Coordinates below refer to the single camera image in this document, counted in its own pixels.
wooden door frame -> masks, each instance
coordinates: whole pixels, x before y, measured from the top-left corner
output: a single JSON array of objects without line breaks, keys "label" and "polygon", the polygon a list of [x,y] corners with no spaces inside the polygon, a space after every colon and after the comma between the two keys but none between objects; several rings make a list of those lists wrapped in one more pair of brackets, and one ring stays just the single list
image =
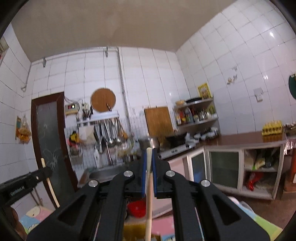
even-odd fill
[{"label": "wooden door frame", "polygon": [[[42,155],[41,155],[39,138],[38,138],[38,130],[37,130],[37,106],[42,104],[47,104],[50,102],[57,102],[57,121],[58,121],[58,132],[59,132],[60,141],[61,141],[61,148],[62,148],[63,156],[66,157],[64,158],[64,162],[66,165],[68,175],[70,177],[71,184],[73,186],[74,191],[76,192],[78,190],[77,188],[78,180],[77,180],[76,174],[72,169],[71,161],[70,161],[68,150],[67,150],[65,134],[64,134],[64,128],[65,128],[64,92],[56,93],[56,94],[52,94],[52,95],[48,95],[48,96],[44,96],[44,97],[40,97],[32,100],[32,104],[31,104],[32,141],[33,141],[33,147],[34,147],[37,166],[39,169],[42,168],[42,163],[41,163]],[[54,205],[55,208],[57,208],[47,182],[43,181],[43,184],[50,200],[52,201],[52,204]]]}]

countertop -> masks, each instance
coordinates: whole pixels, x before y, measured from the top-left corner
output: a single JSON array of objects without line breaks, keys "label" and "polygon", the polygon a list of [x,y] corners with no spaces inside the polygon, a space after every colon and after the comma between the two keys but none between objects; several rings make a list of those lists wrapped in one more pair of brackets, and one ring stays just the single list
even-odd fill
[{"label": "countertop", "polygon": [[262,147],[265,145],[281,145],[286,143],[286,134],[283,131],[282,134],[262,136],[261,132],[248,132],[234,135],[220,135],[212,140],[201,141],[196,144],[196,147],[179,153],[178,155],[164,159],[165,161],[171,161],[178,157],[185,156],[186,154],[204,148],[207,146],[221,147],[221,148],[243,148],[243,147]]}]

cabinet shelf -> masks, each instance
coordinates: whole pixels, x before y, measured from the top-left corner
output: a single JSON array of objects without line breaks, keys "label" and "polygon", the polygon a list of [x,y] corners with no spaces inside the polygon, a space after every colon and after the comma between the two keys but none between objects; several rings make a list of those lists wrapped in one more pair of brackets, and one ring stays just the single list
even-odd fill
[{"label": "cabinet shelf", "polygon": [[207,122],[211,122],[211,121],[216,121],[218,120],[218,117],[215,117],[215,118],[210,118],[210,119],[207,119],[207,120],[201,120],[200,122],[196,123],[190,123],[190,124],[185,124],[185,125],[179,125],[177,126],[178,128],[181,128],[181,127],[189,127],[189,126],[196,126],[196,125],[200,125],[200,124],[203,124],[203,123],[207,123]]},{"label": "cabinet shelf", "polygon": [[252,170],[253,167],[244,167],[244,170],[247,172],[277,172],[279,169],[279,164],[276,163],[274,166],[271,168],[264,168],[261,167],[258,170]]},{"label": "cabinet shelf", "polygon": [[240,193],[253,198],[272,199],[272,195],[270,192],[271,191],[267,189],[258,189],[256,187],[254,187],[254,191],[251,191],[247,189],[246,186],[243,186]]},{"label": "cabinet shelf", "polygon": [[210,99],[203,99],[203,100],[194,101],[194,102],[191,102],[188,104],[176,105],[176,106],[174,106],[174,110],[182,109],[182,108],[185,108],[187,106],[192,106],[192,105],[206,104],[207,102],[212,102],[212,101],[214,101],[214,99],[210,98]]}]

green plate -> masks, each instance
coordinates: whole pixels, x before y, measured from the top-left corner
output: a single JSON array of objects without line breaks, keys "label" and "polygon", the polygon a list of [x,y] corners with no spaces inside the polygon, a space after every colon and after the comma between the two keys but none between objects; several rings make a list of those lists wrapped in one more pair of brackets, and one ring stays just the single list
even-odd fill
[{"label": "green plate", "polygon": [[294,99],[296,99],[296,81],[295,77],[289,78],[289,90]]}]

red bag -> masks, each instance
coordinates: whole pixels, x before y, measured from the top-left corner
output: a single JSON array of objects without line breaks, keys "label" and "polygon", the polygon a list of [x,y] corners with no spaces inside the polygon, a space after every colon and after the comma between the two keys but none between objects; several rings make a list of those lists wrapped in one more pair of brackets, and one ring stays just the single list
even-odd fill
[{"label": "red bag", "polygon": [[254,191],[254,183],[256,183],[261,178],[263,178],[263,176],[264,176],[263,172],[252,172],[250,174],[249,180],[246,183],[247,189]]}]

